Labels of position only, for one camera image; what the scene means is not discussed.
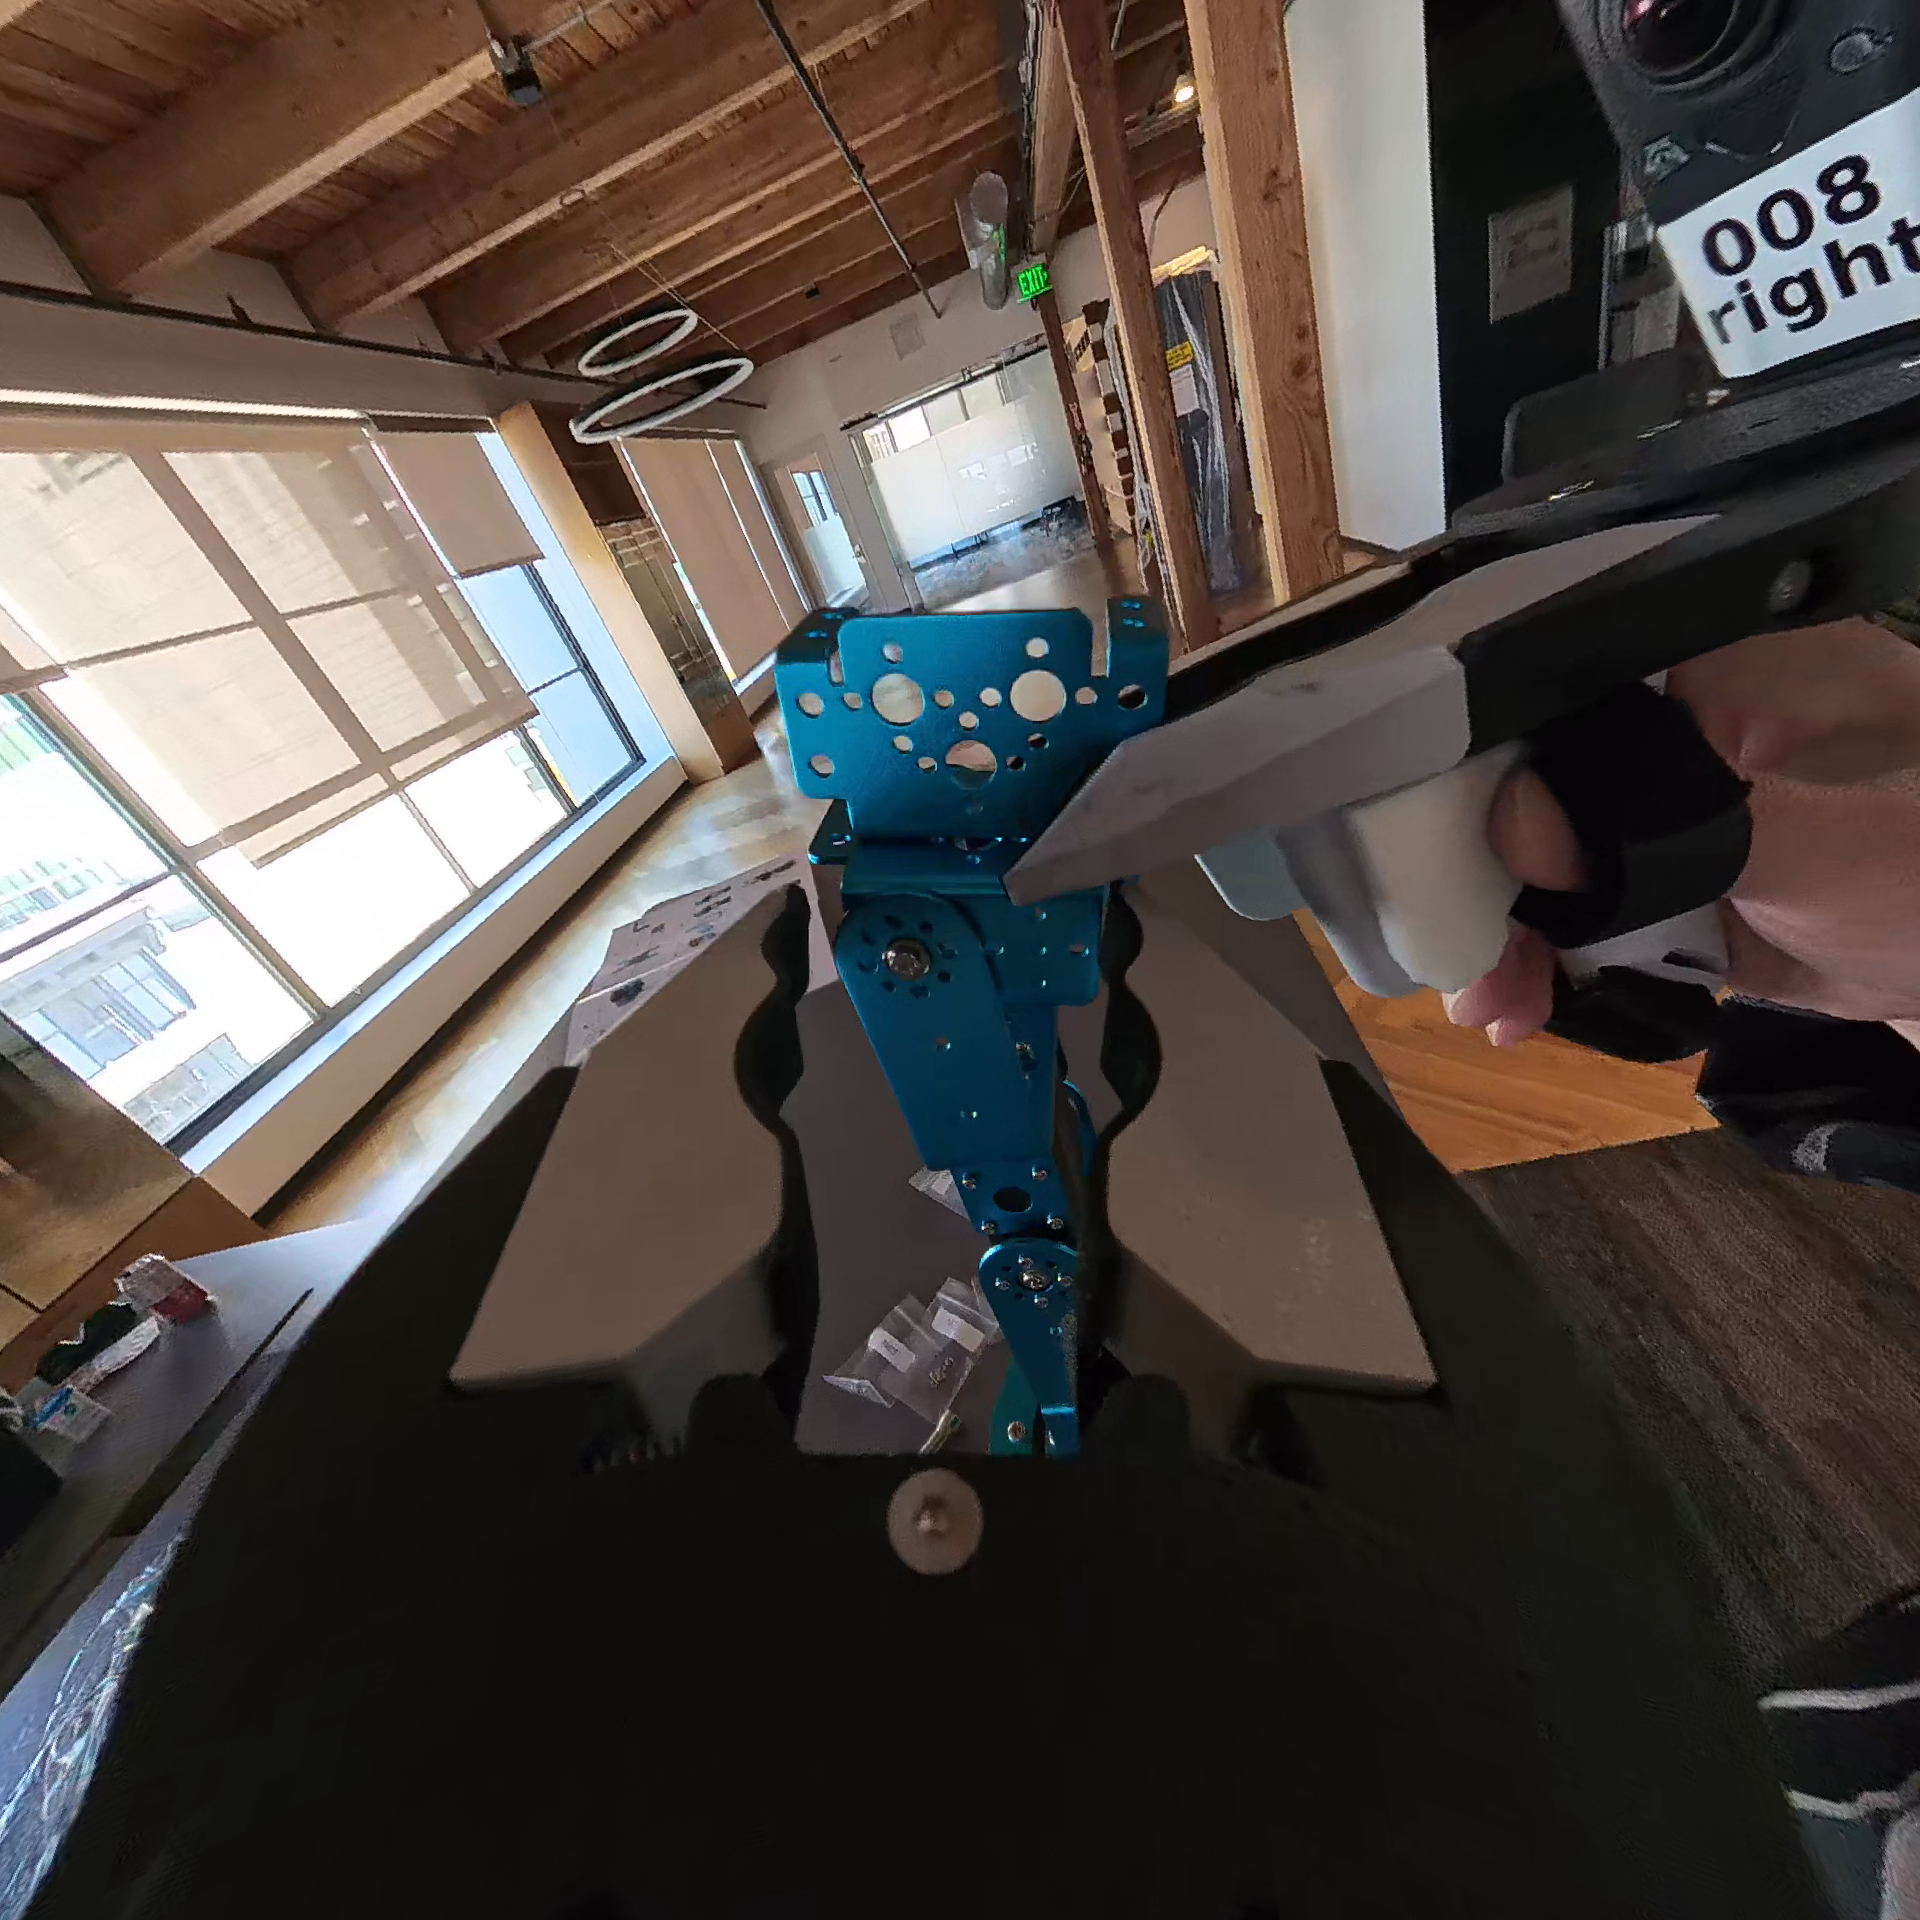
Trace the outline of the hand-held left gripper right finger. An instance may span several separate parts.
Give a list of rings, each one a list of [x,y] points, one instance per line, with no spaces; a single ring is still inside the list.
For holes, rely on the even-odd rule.
[[[1236,1440],[1261,1389],[1424,1395],[1436,1363],[1312,1045],[1355,1063],[1355,1033],[1306,937],[1205,876],[1126,904],[1160,1078],[1106,1158],[1118,1359],[1174,1381],[1200,1440]]]

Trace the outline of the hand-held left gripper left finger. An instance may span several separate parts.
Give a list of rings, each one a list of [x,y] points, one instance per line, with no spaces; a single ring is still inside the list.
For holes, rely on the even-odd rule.
[[[790,1423],[822,1289],[799,1140],[813,908],[759,898],[565,1071],[565,1103],[451,1385],[618,1385],[679,1440],[707,1381],[755,1378]]]

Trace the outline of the blue toy robot arm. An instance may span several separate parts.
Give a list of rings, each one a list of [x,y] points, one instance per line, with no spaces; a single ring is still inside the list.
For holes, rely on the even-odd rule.
[[[1106,886],[1016,904],[1011,875],[1081,780],[1163,719],[1171,638],[1140,595],[1085,611],[806,611],[774,692],[811,860],[837,871],[837,981],[929,1169],[980,1243],[979,1284],[1024,1381],[1024,1444],[1081,1450],[1070,1175],[1093,1118],[1060,1011],[1099,993]]]

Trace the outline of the dark grey desk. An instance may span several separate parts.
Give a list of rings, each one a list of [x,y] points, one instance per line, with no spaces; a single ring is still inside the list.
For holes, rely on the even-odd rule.
[[[1200,876],[1200,866],[1171,866],[1155,876]],[[1328,1057],[1324,1063],[1339,1058],[1330,1038],[1318,1038],[1312,1045],[1324,1048]],[[880,1078],[875,1045],[864,1038],[864,1027],[854,1018],[854,1002],[844,989],[817,989],[801,994],[799,1048],[801,1048],[801,1078],[794,1092],[784,1098],[782,1118],[799,1140],[801,1181],[806,1181],[806,1215],[813,1231],[817,1284],[822,1284],[822,1227],[826,1227],[836,1214],[850,1214],[854,1206],[869,1206],[880,1196],[880,1187],[891,1184],[899,1175],[910,1175],[920,1163],[920,1155],[910,1140],[907,1120],[899,1118],[899,1103]],[[1371,1083],[1378,1083],[1378,1075],[1365,1063],[1358,1038],[1355,1038],[1355,1063],[1347,1065],[1355,1065]],[[1099,1359],[1124,1365],[1112,1351],[1112,1307],[1118,1307],[1120,1255],[1118,1255],[1118,1239],[1108,1225],[1106,1225],[1106,1243],[1099,1245],[1099,1251],[1106,1258],[1099,1270],[1106,1291],[1094,1303],[1099,1322],[1106,1327],[1106,1345],[1099,1347]],[[817,1375],[813,1371],[817,1345],[822,1345],[822,1318],[817,1318],[817,1334],[813,1334],[811,1375]],[[1211,1452],[1232,1450],[1232,1440],[1201,1440],[1201,1444]]]

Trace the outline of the dark office desk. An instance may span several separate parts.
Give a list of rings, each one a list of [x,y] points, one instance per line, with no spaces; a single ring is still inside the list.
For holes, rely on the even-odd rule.
[[[302,1340],[374,1239],[372,1221],[347,1221],[178,1258],[213,1307],[89,1389],[107,1404],[89,1438],[25,1433],[59,1476],[59,1495],[100,1507],[103,1529],[145,1525]]]

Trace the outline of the person's right hand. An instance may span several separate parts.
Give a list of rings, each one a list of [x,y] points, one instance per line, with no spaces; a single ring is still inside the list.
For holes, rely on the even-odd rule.
[[[1752,636],[1549,719],[1483,833],[1519,896],[1452,1023],[1513,1045],[1560,981],[1626,968],[1917,1045],[1917,647],[1878,619]]]

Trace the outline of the printed instruction sheet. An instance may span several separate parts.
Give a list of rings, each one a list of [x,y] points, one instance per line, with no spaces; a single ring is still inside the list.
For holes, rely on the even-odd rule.
[[[801,852],[748,864],[730,876],[716,876],[696,891],[669,896],[640,912],[640,919],[610,930],[605,955],[577,994],[566,1030],[565,1063],[577,1065],[597,1042],[623,1023],[640,1007],[660,994],[666,981],[690,969],[716,937],[730,930],[759,898],[782,896],[790,886],[806,891],[813,908],[811,963],[826,963],[826,933],[822,923],[822,904],[813,866]]]

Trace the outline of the group of clear parts bags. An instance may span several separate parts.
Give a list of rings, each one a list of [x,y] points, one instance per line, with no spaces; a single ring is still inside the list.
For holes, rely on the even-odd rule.
[[[899,1175],[822,1227],[817,1381],[860,1402],[844,1450],[907,1444],[986,1410],[1005,1340],[979,1281],[979,1231],[948,1169]]]

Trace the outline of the large grid window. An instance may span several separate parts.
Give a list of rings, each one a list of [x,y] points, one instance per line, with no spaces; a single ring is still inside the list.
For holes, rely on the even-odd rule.
[[[172,1150],[223,1144],[302,1065],[451,963],[660,770],[662,738],[493,429],[8,422],[73,444],[142,429],[362,436],[536,718],[271,864],[189,860],[2,642],[2,1018]]]

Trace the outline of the black laptop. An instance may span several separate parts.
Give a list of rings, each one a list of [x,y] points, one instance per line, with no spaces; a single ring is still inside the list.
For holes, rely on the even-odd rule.
[[[2,1423],[0,1429],[0,1555],[8,1555],[40,1514],[59,1495],[59,1475],[27,1444],[27,1438]]]

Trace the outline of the beige roller blind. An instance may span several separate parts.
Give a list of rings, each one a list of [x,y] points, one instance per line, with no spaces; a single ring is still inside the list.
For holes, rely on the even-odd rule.
[[[347,429],[8,436],[2,642],[189,860],[271,864],[536,718]]]

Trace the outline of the thin ceiling conduit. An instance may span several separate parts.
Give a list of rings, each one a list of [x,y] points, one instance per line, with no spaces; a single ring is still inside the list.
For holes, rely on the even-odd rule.
[[[825,126],[826,132],[826,142],[836,146],[844,174],[854,178],[854,189],[857,196],[866,202],[866,210],[875,214],[888,251],[897,252],[899,267],[907,271],[913,293],[920,295],[920,304],[929,308],[931,317],[943,317],[943,308],[939,308],[939,295],[929,283],[929,275],[920,271],[920,262],[910,255],[907,251],[907,237],[899,234],[891,214],[880,208],[880,196],[866,174],[866,165],[864,158],[857,152],[854,139],[843,132],[836,111],[826,108],[826,96],[813,76],[813,67],[801,60],[791,33],[784,27],[782,14],[774,3],[754,3],[754,9],[759,14],[767,34],[774,39],[784,67],[791,70],[791,78],[799,82],[811,111],[817,114],[817,122]]]

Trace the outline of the person's striped sweater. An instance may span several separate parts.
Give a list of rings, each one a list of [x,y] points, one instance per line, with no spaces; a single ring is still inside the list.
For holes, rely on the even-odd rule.
[[[1794,1647],[1758,1696],[1835,1915],[1917,1915],[1917,1591]]]

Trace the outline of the white wall notice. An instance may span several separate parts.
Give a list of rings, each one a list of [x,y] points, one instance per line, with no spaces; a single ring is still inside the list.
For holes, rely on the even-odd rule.
[[[1534,308],[1564,299],[1573,279],[1573,210],[1569,180],[1524,202],[1490,210],[1483,222],[1483,317],[1501,323]]]

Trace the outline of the wooden support post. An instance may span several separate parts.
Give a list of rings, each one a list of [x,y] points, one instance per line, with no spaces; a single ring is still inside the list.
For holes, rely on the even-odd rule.
[[[1152,540],[1171,595],[1177,649],[1192,651],[1217,638],[1214,587],[1205,548],[1189,494],[1171,369],[1163,364],[1163,331],[1155,317],[1146,224],[1138,186],[1124,142],[1118,64],[1104,3],[1052,3],[1064,42],[1067,88],[1075,108],[1076,146],[1088,174],[1088,196],[1099,233],[1099,252],[1112,293],[1120,360],[1138,430],[1152,503]]]
[[[1283,3],[1184,3],[1237,403],[1277,599],[1345,574]]]

